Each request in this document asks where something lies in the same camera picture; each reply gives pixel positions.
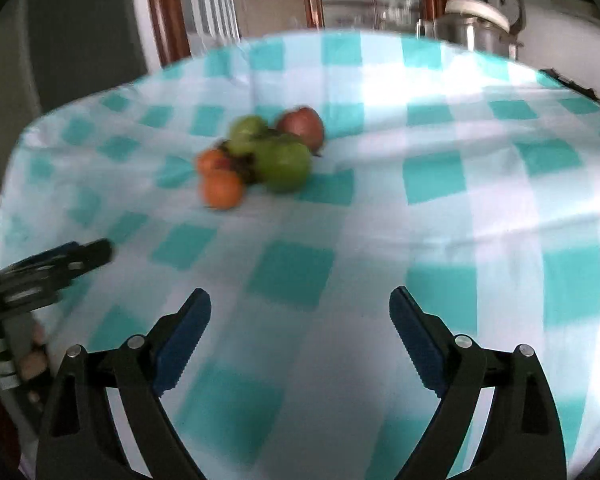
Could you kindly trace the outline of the person's left hand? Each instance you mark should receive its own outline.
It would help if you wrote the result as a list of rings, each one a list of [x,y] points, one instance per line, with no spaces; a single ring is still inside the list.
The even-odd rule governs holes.
[[[33,323],[30,347],[21,358],[14,356],[6,337],[0,337],[0,390],[16,390],[42,410],[52,382],[44,328],[38,322]]]

